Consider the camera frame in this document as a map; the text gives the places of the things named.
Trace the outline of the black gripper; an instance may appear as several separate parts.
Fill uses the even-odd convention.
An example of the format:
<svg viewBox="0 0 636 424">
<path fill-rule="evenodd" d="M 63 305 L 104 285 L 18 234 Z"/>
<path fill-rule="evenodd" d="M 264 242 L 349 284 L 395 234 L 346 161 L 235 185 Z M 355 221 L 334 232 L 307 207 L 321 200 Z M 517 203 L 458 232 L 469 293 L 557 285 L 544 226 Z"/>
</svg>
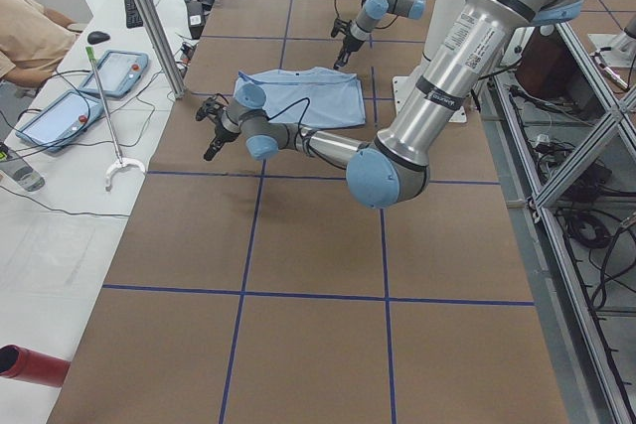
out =
<svg viewBox="0 0 636 424">
<path fill-rule="evenodd" d="M 239 127 L 229 120 L 227 106 L 229 102 L 222 94 L 213 94 L 205 99 L 196 112 L 196 120 L 209 119 L 215 125 L 214 137 L 204 153 L 205 161 L 212 161 L 226 143 L 239 137 Z"/>
<path fill-rule="evenodd" d="M 333 65 L 333 69 L 336 71 L 344 68 L 348 64 L 351 54 L 357 52 L 370 36 L 370 33 L 360 28 L 355 21 L 344 21 L 340 18 L 336 18 L 333 22 L 330 36 L 336 38 L 339 34 L 343 34 L 344 39 L 342 41 L 341 50 Z"/>
</svg>

